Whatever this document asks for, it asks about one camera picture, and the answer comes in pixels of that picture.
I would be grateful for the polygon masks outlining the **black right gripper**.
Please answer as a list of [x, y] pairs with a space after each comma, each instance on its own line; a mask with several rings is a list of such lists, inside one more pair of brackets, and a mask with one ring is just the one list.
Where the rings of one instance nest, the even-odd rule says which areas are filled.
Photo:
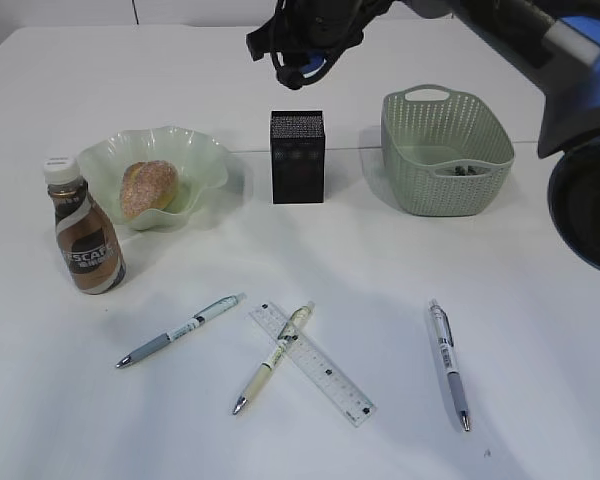
[[[354, 47], [362, 42], [365, 27], [384, 15], [391, 4], [392, 1], [283, 1], [274, 19], [246, 35], [246, 46], [254, 62], [262, 60], [266, 54]], [[296, 91], [322, 78], [324, 64], [309, 78], [302, 75], [302, 66], [277, 66], [278, 82]]]

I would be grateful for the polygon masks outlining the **blue black right robot arm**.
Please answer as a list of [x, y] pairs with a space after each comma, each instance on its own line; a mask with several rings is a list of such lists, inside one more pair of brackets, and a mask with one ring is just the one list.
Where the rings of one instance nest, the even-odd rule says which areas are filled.
[[[297, 90], [321, 80], [363, 40], [387, 1], [279, 1], [246, 37]], [[548, 208], [566, 245], [600, 270], [600, 1], [412, 1], [424, 19], [457, 17], [544, 96], [538, 154], [558, 154]]]

